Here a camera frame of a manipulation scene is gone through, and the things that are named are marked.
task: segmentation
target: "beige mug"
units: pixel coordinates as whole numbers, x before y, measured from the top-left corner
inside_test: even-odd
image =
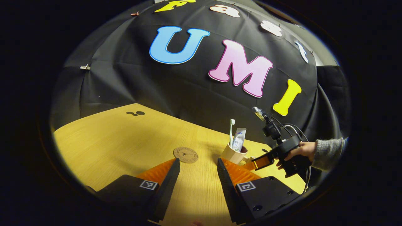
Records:
[[[226,145],[225,150],[222,152],[220,158],[224,158],[234,164],[239,164],[242,160],[246,163],[250,162],[251,160],[255,159],[254,156],[246,157],[248,150],[246,147],[242,147],[240,152],[237,152],[230,148],[229,143]]]

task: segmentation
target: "gray sweater sleeve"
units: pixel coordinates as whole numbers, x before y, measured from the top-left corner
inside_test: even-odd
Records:
[[[311,166],[323,171],[332,169],[345,149],[347,140],[347,138],[316,140],[317,148]]]

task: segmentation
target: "blue letter u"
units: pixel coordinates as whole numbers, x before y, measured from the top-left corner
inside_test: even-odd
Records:
[[[169,42],[173,35],[179,31],[181,31],[180,27],[172,26],[158,29],[158,35],[150,48],[150,55],[154,60],[165,64],[184,63],[194,56],[202,38],[210,35],[208,31],[191,28],[187,31],[190,33],[190,37],[183,50],[178,53],[171,53],[167,50]]]

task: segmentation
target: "toothpaste tube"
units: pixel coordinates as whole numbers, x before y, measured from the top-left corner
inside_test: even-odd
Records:
[[[233,150],[237,152],[240,152],[242,150],[245,136],[246,136],[246,128],[237,128],[232,143]]]

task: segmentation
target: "table surface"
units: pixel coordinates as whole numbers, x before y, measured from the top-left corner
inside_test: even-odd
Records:
[[[134,116],[128,111],[145,115]],[[158,224],[186,226],[200,220],[205,226],[236,225],[230,219],[217,173],[217,159],[229,142],[228,134],[136,103],[71,122],[56,130],[54,139],[72,173],[95,191],[121,175],[136,176],[174,158],[177,147],[191,148],[199,158],[194,163],[180,162],[169,206]],[[250,140],[245,140],[244,146],[247,156],[258,157],[264,154],[262,148],[271,149]],[[301,194],[305,183],[300,176],[285,178],[285,171],[275,164],[252,172],[260,177],[274,176]]]

